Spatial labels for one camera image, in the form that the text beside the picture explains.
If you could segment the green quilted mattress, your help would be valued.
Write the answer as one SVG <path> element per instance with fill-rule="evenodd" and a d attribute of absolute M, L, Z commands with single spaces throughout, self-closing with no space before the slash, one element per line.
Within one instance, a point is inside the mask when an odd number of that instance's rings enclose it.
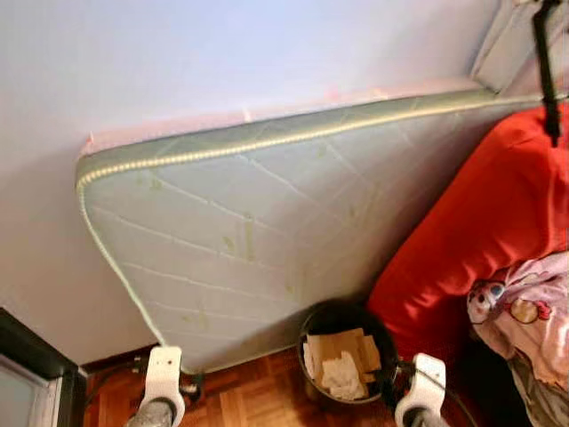
<path fill-rule="evenodd" d="M 479 140 L 540 103 L 462 82 L 125 143 L 82 155 L 75 191 L 159 344 L 214 373 L 366 295 Z"/>

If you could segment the light grey panel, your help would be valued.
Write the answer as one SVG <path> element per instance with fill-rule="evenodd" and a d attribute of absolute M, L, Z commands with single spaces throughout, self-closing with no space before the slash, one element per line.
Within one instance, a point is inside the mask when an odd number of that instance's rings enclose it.
<path fill-rule="evenodd" d="M 532 19 L 540 0 L 500 0 L 471 78 L 503 97 L 540 96 L 541 81 L 533 41 Z M 551 73 L 557 93 L 568 93 L 568 12 L 554 8 L 546 25 Z"/>

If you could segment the black round waste bin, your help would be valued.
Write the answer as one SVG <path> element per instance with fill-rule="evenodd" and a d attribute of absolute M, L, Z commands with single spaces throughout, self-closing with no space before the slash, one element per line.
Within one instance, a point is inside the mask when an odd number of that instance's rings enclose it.
<path fill-rule="evenodd" d="M 308 334 L 336 334 L 341 331 L 362 328 L 365 334 L 373 337 L 381 353 L 381 369 L 372 373 L 359 374 L 367 388 L 367 398 L 358 401 L 341 401 L 330 396 L 320 386 L 320 377 L 316 379 L 310 370 L 310 365 L 305 358 L 305 344 Z M 395 379 L 398 373 L 398 357 L 396 345 L 391 334 L 383 325 L 381 318 L 374 316 L 369 310 L 358 304 L 345 300 L 345 298 L 333 298 L 325 302 L 318 302 L 309 310 L 308 315 L 301 322 L 298 342 L 296 346 L 297 358 L 304 367 L 306 393 L 310 401 L 314 401 L 325 409 L 333 411 L 345 411 L 350 407 L 361 407 L 365 404 L 383 404 L 391 409 L 396 403 Z"/>

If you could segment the frosted glass sliding door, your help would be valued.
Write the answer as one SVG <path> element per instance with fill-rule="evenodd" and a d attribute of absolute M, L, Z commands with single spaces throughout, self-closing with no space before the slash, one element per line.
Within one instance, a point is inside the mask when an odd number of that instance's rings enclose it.
<path fill-rule="evenodd" d="M 0 355 L 0 427 L 57 427 L 60 386 Z"/>

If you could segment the dark wooden skirting board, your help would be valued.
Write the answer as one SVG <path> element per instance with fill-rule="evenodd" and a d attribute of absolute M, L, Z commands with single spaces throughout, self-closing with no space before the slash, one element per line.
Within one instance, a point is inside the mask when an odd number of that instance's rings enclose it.
<path fill-rule="evenodd" d="M 157 346 L 158 344 L 150 344 L 135 350 L 129 350 L 129 352 L 126 353 L 110 355 L 110 357 L 103 359 L 95 359 L 93 362 L 81 365 L 81 368 L 87 375 L 93 375 L 94 373 L 101 373 L 101 371 L 111 369 L 111 367 L 131 365 L 135 359 L 147 357 L 150 351 Z"/>

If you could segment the pink cartoon animal blanket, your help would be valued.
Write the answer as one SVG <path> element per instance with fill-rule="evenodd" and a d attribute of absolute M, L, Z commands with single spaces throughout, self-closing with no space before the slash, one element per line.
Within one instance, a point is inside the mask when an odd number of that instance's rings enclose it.
<path fill-rule="evenodd" d="M 476 281 L 466 309 L 481 341 L 502 358 L 524 354 L 537 381 L 568 386 L 569 253 L 524 261 Z"/>

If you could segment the large red fabric cushion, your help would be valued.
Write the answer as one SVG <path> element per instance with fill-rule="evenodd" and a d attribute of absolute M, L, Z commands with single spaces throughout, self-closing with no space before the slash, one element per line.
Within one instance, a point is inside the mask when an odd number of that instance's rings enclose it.
<path fill-rule="evenodd" d="M 451 361 L 468 338 L 475 282 L 568 248 L 569 141 L 543 109 L 502 119 L 383 268 L 366 308 L 399 357 Z"/>

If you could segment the crumpled white paper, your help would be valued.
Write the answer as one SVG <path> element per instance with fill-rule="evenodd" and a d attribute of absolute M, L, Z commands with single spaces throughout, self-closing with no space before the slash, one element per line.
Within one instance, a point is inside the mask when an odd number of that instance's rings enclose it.
<path fill-rule="evenodd" d="M 320 386 L 326 393 L 341 401 L 358 401 L 367 398 L 367 388 L 357 369 L 357 362 L 349 352 L 338 358 L 321 362 Z"/>

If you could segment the brown cardboard piece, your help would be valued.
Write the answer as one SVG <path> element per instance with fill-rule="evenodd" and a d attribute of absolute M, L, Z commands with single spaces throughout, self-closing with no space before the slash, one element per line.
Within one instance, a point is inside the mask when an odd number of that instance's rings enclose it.
<path fill-rule="evenodd" d="M 338 359 L 342 352 L 354 359 L 358 373 L 372 373 L 381 369 L 381 353 L 373 337 L 365 334 L 362 328 L 336 334 L 308 334 L 305 338 L 302 349 L 316 379 L 324 372 L 325 359 Z"/>

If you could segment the dark green door frame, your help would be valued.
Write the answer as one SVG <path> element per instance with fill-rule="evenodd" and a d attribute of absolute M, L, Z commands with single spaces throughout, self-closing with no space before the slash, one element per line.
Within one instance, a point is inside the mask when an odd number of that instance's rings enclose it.
<path fill-rule="evenodd" d="M 36 379 L 61 381 L 60 409 L 54 416 L 56 426 L 83 427 L 88 378 L 79 365 L 4 308 L 0 308 L 0 355 L 12 359 L 18 367 L 28 367 Z"/>

